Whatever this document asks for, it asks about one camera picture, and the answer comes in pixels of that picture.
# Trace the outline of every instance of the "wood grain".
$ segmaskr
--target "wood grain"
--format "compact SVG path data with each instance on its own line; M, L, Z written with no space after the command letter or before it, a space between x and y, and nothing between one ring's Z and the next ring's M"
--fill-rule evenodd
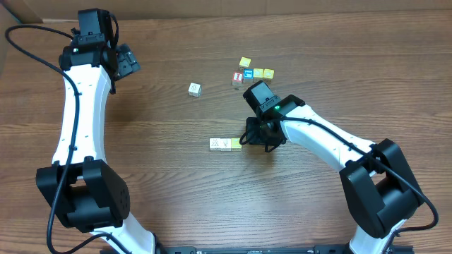
M14 0L19 13L27 9L47 20L77 20L76 10L103 8L119 20L150 18L207 18L220 16L259 16L274 14L350 13L359 11L446 10L444 0Z
M451 253L452 11L343 13L120 22L142 70L107 103L105 150L127 182L131 211L167 246L296 247L346 243L355 231L338 175L286 144L209 152L208 139L240 136L252 116L230 85L239 58L275 69L273 91L304 99L345 130L396 141L440 224L397 244ZM69 31L77 24L53 24ZM17 31L22 47L57 64L69 42ZM190 82L203 95L188 96ZM0 80L0 253L47 253L49 206L35 187L61 128L61 76L8 52ZM423 206L409 226L431 220ZM67 250L87 236L54 227ZM81 253L106 245L96 241Z

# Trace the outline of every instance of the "black cable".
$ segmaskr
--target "black cable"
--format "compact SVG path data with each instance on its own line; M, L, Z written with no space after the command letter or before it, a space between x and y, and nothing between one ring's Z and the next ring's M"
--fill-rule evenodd
M66 164L64 165L63 173L61 174L61 177L60 177L61 180L58 183L58 187L56 188L54 201L52 202L52 208L50 209L49 221L47 223L47 247L49 248L50 252L53 254L70 254L70 253L76 252L77 250L79 250L83 246L87 245L89 242L93 241L94 239L104 236L104 237L107 237L107 240L111 239L123 252L125 252L127 254L131 254L130 252L127 251L127 249L125 249L125 247L117 239L115 239L115 237L113 237L111 234L107 234L107 233L102 233L102 234L98 234L95 236L91 236L90 238L88 238L87 240L82 242L81 244L79 244L76 247L72 248L71 250L68 250L65 252L59 252L59 251L55 250L54 246L52 245L52 227L53 227L53 222L54 222L54 218L55 218L55 211L57 209L57 204L58 204L59 198L61 196L63 186L66 185L66 176L67 176L67 173L69 170L69 165L71 164L71 161L72 161L73 151L76 149L75 143L76 143L78 119L79 119L79 115L80 115L80 100L79 100L80 93L78 92L77 86L74 83L74 81L67 74L65 74L65 72L60 70L55 65L45 61L44 59L41 59L40 57L35 56L34 54L31 54L30 52L27 52L26 50L22 49L15 42L13 42L11 40L11 38L9 36L10 32L13 30L16 30L16 29L20 29L20 28L34 28L34 29L39 29L39 30L44 30L44 31L49 31L49 32L55 32L57 34L64 35L70 39L73 39L73 37L70 36L69 34L66 34L65 32L61 32L61 31L51 29L51 28L42 27L39 25L15 25L15 26L12 26L12 27L6 29L6 31L5 31L6 40L13 47L15 47L18 51L24 53L25 55L29 56L30 58L32 58L36 61L39 61L41 64L44 64L45 66L51 68L52 70L56 71L57 73L60 73L63 77L65 77L65 79L67 79L67 81L69 81L69 83L71 84L71 87L73 89L73 93L75 96L75 100L76 100L76 109L75 109L75 114L74 114L74 121L73 121L72 134L71 134L71 143L69 145L68 158L66 160Z
M252 132L253 135L252 135L250 138L248 138L247 136L248 136L248 134L249 134L251 131L253 131L253 132ZM246 130L245 133L243 133L243 135L240 137L239 144L240 144L240 145L246 145L246 144L248 144L248 143L249 143L254 137L256 137L256 136L257 136L257 135L256 135L256 131L255 131L255 130Z
M423 199L423 201L427 204L427 206L430 208L430 210L432 211L433 214L433 221L428 224L428 225L424 225L424 226L412 226L412 227L406 227L406 228L402 228L402 229L396 229L390 236L388 242L386 242L386 245L383 249L383 253L386 252L386 250L391 246L394 238L397 236L399 237L399 233L402 232L407 232L407 231L421 231L421 230L428 230L428 229L432 229L433 227L435 227L438 224L439 221L439 215L438 215L438 211L436 210L435 206L433 205L433 203L429 200L429 198L424 195L424 193L421 193L420 191L418 191L413 185L411 185L411 183L408 183L402 176L400 176L399 174L395 173L392 169L390 169L388 166L386 166L385 164L383 164L382 162L380 162L380 160L373 158L371 155L369 155L368 153L362 151L361 149L359 149L358 147L356 147L355 145L353 145L352 143L346 141L346 139L344 139L343 137L341 137L339 134L335 133L334 131L332 131L330 128L326 127L325 125L318 123L312 119L301 119L301 118L295 118L295 117L282 117L279 119L272 119L269 121L264 121L262 123L259 124L259 127L267 125L269 123L279 123L282 121L301 121L301 122L305 122L305 123L310 123L313 124L315 126L318 126L319 128L322 128L324 131L326 131L327 133L330 133L333 137L337 138L340 142L344 143L345 145L347 145L351 150L354 150L358 153L360 153L361 155L363 155L364 157L366 157L367 159L370 159L371 161L373 161L374 163L376 163L379 167L383 168L384 171L386 171L388 174L390 174L391 176L397 178L399 181L401 181L402 183L404 183L412 192L414 192L417 196L421 197L421 199ZM243 138L248 134L248 131L246 131L243 136L240 138L240 143L242 143Z
M113 18L114 24L116 25L116 32L114 33L114 45L112 45L112 49L116 49L119 41L119 25L116 16L113 13L109 13L110 17Z

